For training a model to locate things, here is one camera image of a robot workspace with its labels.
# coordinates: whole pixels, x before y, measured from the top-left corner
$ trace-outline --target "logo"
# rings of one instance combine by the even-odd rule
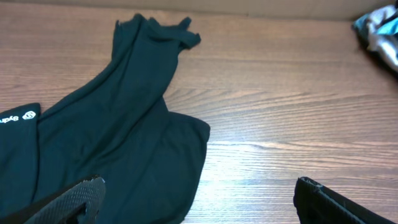
[[[18,116],[10,116],[9,118],[0,119],[0,123],[7,123],[8,121],[17,121],[19,118]]]
[[[36,113],[33,111],[28,111],[25,113],[24,116],[22,116],[23,119],[32,119],[36,116]]]

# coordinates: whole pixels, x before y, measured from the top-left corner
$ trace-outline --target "dark green fabric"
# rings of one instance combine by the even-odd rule
[[[91,174],[106,181],[97,223],[180,223],[197,190],[210,127],[168,111],[162,97],[181,50],[199,43],[190,19],[116,23],[112,61],[40,115],[0,119],[0,217]],[[32,119],[22,119],[33,111]]]

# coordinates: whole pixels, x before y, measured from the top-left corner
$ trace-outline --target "blue cloth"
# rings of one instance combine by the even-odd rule
[[[354,22],[354,29],[357,31],[358,35],[363,39],[368,41],[369,30],[366,26],[366,21],[369,14],[365,14]]]
[[[377,30],[379,35],[394,35],[398,33],[398,18],[384,24]]]

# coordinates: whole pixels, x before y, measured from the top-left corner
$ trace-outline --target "wooden surface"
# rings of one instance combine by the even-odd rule
[[[75,6],[130,7],[243,14],[254,17],[357,19],[395,0],[0,0]]]
[[[46,110],[109,62],[114,23],[138,11],[0,3],[0,111]],[[170,111],[211,126],[185,223],[298,223],[309,176],[398,222],[398,82],[358,47],[349,22],[185,16],[202,43],[180,54]]]

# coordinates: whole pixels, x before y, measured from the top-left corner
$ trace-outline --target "crumpled fabric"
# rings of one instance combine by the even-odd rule
[[[367,50],[376,52],[382,60],[398,72],[398,16],[397,8],[388,5],[365,14],[353,24],[359,38],[368,44]]]
[[[162,96],[179,53],[200,42],[190,22],[161,26],[140,14],[117,22],[111,61],[92,81],[42,114],[38,103],[0,113],[0,219],[99,175],[97,224],[183,221],[210,127],[170,112]]]

